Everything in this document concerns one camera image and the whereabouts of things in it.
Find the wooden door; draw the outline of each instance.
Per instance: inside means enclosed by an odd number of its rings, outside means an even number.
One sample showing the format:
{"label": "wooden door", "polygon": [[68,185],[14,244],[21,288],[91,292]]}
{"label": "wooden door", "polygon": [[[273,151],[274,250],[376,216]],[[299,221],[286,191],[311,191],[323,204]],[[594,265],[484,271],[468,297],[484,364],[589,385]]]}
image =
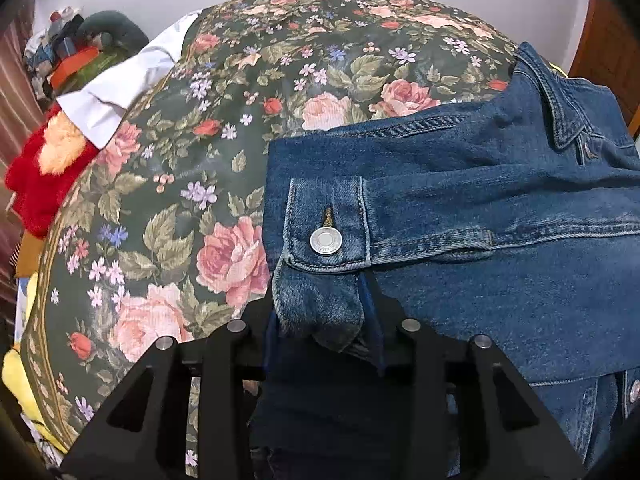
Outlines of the wooden door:
{"label": "wooden door", "polygon": [[640,43],[610,0],[589,0],[580,45],[569,72],[611,88],[635,135],[640,113]]}

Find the floral fabric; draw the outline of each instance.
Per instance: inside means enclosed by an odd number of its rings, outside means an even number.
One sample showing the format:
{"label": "floral fabric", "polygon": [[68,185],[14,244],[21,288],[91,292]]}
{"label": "floral fabric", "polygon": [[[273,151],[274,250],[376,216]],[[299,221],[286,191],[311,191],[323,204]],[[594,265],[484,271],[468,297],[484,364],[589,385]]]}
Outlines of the floral fabric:
{"label": "floral fabric", "polygon": [[[266,291],[269,143],[488,100],[515,45],[428,0],[235,0],[191,27],[50,229],[22,359],[70,446],[161,335],[209,335]],[[197,382],[187,470],[197,464]]]}

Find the metal button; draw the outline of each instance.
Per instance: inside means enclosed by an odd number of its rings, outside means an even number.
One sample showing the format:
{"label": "metal button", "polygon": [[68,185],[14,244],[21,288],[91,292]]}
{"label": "metal button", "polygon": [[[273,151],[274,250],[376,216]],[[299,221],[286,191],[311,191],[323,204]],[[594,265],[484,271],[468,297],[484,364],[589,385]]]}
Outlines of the metal button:
{"label": "metal button", "polygon": [[321,227],[311,233],[309,243],[316,253],[330,256],[342,247],[342,235],[333,227]]}
{"label": "metal button", "polygon": [[482,348],[482,349],[487,349],[489,348],[489,346],[491,346],[492,341],[491,338],[487,335],[484,334],[478,334],[475,338],[474,338],[474,343],[476,343],[476,346]]}
{"label": "metal button", "polygon": [[636,379],[631,386],[631,393],[629,393],[629,400],[633,404],[640,397],[640,379]]}
{"label": "metal button", "polygon": [[242,319],[232,319],[226,324],[226,329],[229,332],[242,332],[246,327],[246,323]]}
{"label": "metal button", "polygon": [[420,321],[408,317],[400,324],[407,332],[418,332],[420,330]]}
{"label": "metal button", "polygon": [[167,350],[174,344],[174,338],[169,335],[163,335],[156,339],[156,348],[159,350]]}

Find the bed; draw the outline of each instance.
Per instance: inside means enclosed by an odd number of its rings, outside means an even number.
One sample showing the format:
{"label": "bed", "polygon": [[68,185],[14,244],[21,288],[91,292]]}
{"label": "bed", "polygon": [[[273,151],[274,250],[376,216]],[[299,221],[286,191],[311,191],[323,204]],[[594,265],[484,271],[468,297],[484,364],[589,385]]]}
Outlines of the bed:
{"label": "bed", "polygon": [[[233,0],[127,112],[66,197],[42,254],[21,357],[68,449],[158,335],[201,338],[264,294],[269,143],[490,100],[516,45],[429,0]],[[195,474],[198,385],[186,467]]]}

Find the pile of clothes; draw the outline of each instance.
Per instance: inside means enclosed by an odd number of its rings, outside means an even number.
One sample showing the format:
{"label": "pile of clothes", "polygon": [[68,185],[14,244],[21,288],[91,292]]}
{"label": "pile of clothes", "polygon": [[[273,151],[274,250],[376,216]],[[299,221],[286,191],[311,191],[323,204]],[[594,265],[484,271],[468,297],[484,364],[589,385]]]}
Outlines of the pile of clothes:
{"label": "pile of clothes", "polygon": [[[148,42],[145,33],[120,12],[105,10],[84,19],[79,9],[66,7],[52,12],[49,26],[31,37],[24,63],[36,99],[50,104],[56,95],[78,90]],[[80,71],[88,74],[75,81],[73,76]]]}

